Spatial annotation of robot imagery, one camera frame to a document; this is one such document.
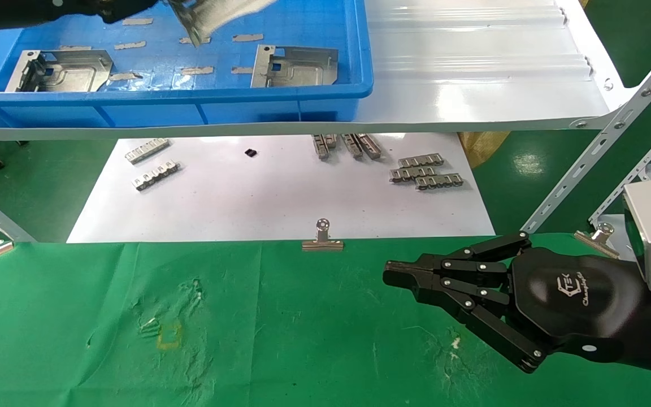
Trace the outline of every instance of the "blue plastic bin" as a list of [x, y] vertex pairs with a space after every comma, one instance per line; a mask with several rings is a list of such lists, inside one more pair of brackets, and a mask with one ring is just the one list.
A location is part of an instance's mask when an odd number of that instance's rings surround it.
[[[373, 72], [364, 0], [278, 0], [255, 15], [222, 26], [209, 44], [181, 44], [184, 28], [159, 3], [137, 18], [150, 25], [106, 25], [97, 16], [65, 16], [33, 28], [0, 31], [0, 127], [149, 127], [280, 121], [351, 121], [358, 101], [370, 94]], [[238, 34], [263, 34], [236, 42]], [[136, 49], [116, 44], [147, 41]], [[338, 49], [333, 85], [250, 88], [259, 44]], [[97, 92], [5, 93], [16, 61], [26, 49], [62, 46], [105, 49], [112, 73], [142, 79], [107, 82]], [[183, 76], [184, 67], [214, 67], [208, 75]]]

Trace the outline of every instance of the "green floor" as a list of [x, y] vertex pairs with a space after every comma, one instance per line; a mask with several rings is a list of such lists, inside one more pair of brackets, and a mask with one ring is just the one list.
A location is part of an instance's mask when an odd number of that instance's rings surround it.
[[[636, 85], [651, 69], [651, 2], [591, 0], [587, 15], [620, 76]], [[519, 229], [595, 131], [513, 132], [474, 170], [497, 233]], [[65, 241], [113, 141], [0, 142], [0, 209], [41, 241]], [[586, 218], [651, 146], [651, 104], [540, 231], [586, 227]]]

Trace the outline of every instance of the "green table cover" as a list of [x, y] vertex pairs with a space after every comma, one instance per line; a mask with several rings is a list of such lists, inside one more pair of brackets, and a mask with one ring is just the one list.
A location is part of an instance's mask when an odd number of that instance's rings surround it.
[[381, 281], [484, 239], [20, 244], [0, 257], [0, 405], [651, 404], [650, 371], [557, 354], [524, 374]]

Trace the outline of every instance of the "black robotic arm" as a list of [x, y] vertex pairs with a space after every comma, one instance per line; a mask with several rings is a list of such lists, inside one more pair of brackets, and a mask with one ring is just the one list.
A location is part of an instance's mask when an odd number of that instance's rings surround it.
[[383, 281], [449, 312], [525, 373], [555, 352], [651, 370], [651, 291], [636, 263], [533, 248], [520, 232], [388, 261]]
[[128, 18], [157, 0], [0, 0], [0, 29], [54, 21], [64, 15], [99, 15], [105, 23]]

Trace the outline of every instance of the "logo on robotic hand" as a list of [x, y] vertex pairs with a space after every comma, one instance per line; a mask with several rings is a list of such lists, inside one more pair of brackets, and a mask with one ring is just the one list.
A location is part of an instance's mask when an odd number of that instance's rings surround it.
[[562, 274], [556, 278], [556, 284], [559, 291], [570, 298], [576, 296], [576, 294], [584, 293], [581, 304], [584, 306], [589, 305], [589, 287], [587, 286], [587, 279], [584, 278], [582, 273], [576, 273], [576, 278]]

